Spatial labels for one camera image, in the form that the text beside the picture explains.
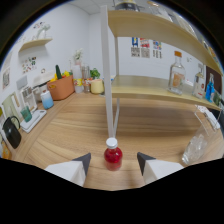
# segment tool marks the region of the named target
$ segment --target mug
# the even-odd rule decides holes
[[[28,122],[31,120],[32,118],[32,115],[30,113],[30,110],[29,110],[29,107],[28,106],[25,106],[21,111],[20,113],[23,115],[23,118],[25,120],[25,122]]]
[[[102,79],[94,79],[91,81],[91,93],[100,94],[104,92],[104,85]]]
[[[17,130],[16,126],[12,122],[12,118],[16,118],[16,120],[19,123],[19,120],[16,116],[11,116],[8,117],[3,124],[3,130],[5,132],[6,138],[8,139],[9,143],[12,145],[14,149],[16,149],[20,142],[21,142],[21,135],[19,131]]]

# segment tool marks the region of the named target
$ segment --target ceiling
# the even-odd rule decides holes
[[[147,0],[135,0],[135,2],[140,6],[141,12],[151,13],[150,5],[147,3]],[[107,5],[108,10],[114,10],[113,0],[74,0],[69,2],[69,4],[79,7],[90,15],[100,13],[100,6],[102,5]]]
[[[100,13],[100,6],[107,5],[109,10],[114,10],[113,0],[74,0],[69,2],[72,5],[79,7],[88,14],[92,15]]]

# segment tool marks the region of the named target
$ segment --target storage container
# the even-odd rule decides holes
[[[74,92],[73,75],[47,83],[53,100],[63,100]]]

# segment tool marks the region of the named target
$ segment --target white bottle cap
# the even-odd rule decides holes
[[[108,138],[106,141],[108,149],[116,149],[117,148],[117,139],[116,138]]]

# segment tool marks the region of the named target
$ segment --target wooden shelf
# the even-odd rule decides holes
[[[108,25],[115,37],[141,37],[170,44],[222,75],[203,45],[186,30],[168,20],[143,12],[114,10],[108,11]]]
[[[168,80],[132,75],[118,75],[112,83],[113,98],[133,98],[163,100],[187,104],[196,104],[220,111],[214,103],[198,99],[192,95],[193,87],[184,85],[183,94],[177,95],[167,90]]]
[[[32,40],[24,43],[22,47],[20,48],[20,51],[23,51],[25,49],[31,48],[31,47],[37,47],[37,46],[42,46],[51,41],[52,38],[47,38],[47,39],[39,39],[39,40]]]

